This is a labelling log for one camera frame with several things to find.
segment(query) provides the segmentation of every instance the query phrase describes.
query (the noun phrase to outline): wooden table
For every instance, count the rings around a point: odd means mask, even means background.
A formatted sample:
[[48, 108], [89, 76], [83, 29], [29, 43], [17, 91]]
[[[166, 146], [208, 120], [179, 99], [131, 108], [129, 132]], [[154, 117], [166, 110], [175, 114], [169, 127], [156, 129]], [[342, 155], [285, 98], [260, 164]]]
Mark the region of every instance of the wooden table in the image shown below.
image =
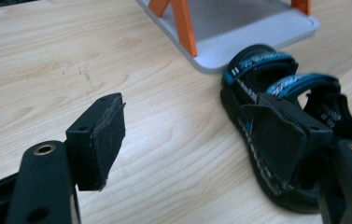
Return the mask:
[[[284, 50], [330, 73], [352, 112], [352, 1], [312, 2], [316, 35]], [[120, 91], [126, 137], [102, 192], [80, 192], [84, 223], [320, 223], [271, 203], [219, 100], [134, 0], [41, 0], [0, 8], [0, 178]]]

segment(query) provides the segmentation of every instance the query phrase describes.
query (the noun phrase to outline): velcro strap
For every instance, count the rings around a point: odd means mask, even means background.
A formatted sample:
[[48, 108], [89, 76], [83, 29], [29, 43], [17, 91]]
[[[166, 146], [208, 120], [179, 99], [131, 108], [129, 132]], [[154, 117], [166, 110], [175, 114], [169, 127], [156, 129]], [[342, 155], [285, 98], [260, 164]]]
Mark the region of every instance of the velcro strap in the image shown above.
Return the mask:
[[341, 90], [336, 77], [323, 74], [301, 74], [281, 78], [272, 84], [265, 93], [287, 99], [320, 87], [325, 87], [326, 91], [340, 92]]
[[265, 161], [261, 164], [266, 164], [280, 180], [281, 187], [295, 182], [302, 158], [317, 152], [332, 139], [329, 127], [287, 100], [259, 93], [256, 105], [243, 105], [243, 108], [252, 116], [248, 142]]
[[294, 67], [296, 71], [298, 64], [295, 63], [295, 60], [291, 55], [286, 52], [267, 52], [260, 55], [252, 56], [248, 59], [245, 59], [238, 63], [235, 67], [227, 69], [224, 74], [224, 80], [232, 85], [237, 79], [241, 78], [246, 72], [251, 71], [252, 69], [257, 68], [258, 66], [267, 64], [267, 63], [289, 63], [290, 66]]

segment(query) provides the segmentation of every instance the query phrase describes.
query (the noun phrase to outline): orange leg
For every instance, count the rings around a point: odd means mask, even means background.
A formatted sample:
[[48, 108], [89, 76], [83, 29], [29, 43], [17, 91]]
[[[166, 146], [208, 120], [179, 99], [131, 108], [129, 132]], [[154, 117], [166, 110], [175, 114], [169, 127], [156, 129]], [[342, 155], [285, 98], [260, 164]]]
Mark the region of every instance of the orange leg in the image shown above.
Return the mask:
[[308, 16], [311, 14], [311, 0], [291, 0], [291, 6], [297, 8]]
[[173, 14], [176, 21], [179, 43], [192, 57], [196, 57], [198, 52], [196, 49], [192, 21], [190, 19], [188, 0], [151, 0], [148, 7], [157, 17], [161, 17], [170, 2], [172, 4]]
[[171, 0], [150, 0], [148, 7], [157, 17], [161, 17]]
[[188, 7], [188, 0], [171, 0], [173, 7], [173, 14], [176, 20], [176, 30], [178, 32], [179, 43], [192, 56], [198, 55], [195, 35], [193, 33], [192, 22], [190, 19], [190, 9]]

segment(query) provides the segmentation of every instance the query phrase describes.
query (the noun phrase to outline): sandal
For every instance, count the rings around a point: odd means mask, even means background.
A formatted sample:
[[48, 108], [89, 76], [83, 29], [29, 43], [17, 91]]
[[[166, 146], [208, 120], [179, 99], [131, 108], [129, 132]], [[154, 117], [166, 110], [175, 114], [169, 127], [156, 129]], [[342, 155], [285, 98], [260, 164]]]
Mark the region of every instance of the sandal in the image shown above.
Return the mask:
[[[317, 213], [319, 184], [309, 157], [335, 137], [352, 139], [352, 117], [336, 77], [295, 75], [297, 68], [286, 52], [249, 47], [226, 68], [220, 98], [248, 143], [265, 194], [288, 210]], [[298, 96], [308, 90], [301, 109]]]

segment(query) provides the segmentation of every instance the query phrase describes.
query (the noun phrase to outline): sandal strap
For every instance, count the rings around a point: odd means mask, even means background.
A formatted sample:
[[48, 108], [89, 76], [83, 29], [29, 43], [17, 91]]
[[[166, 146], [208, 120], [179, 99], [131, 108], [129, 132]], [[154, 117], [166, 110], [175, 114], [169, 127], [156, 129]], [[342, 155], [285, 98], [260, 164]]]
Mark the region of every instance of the sandal strap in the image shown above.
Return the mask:
[[270, 86], [265, 93], [287, 99], [293, 103], [296, 97], [311, 90], [323, 90], [334, 92], [338, 96], [341, 92], [341, 85], [336, 77], [325, 74], [300, 74], [283, 77]]
[[257, 70], [260, 66], [263, 65], [276, 67], [280, 63], [289, 64], [289, 66], [292, 67], [295, 72], [298, 68], [298, 64], [288, 53], [281, 51], [266, 52], [242, 60], [240, 63], [237, 63], [234, 66], [228, 66], [228, 69], [223, 74], [223, 79], [227, 84], [233, 85], [237, 79], [242, 78], [244, 74], [252, 71], [253, 69]]

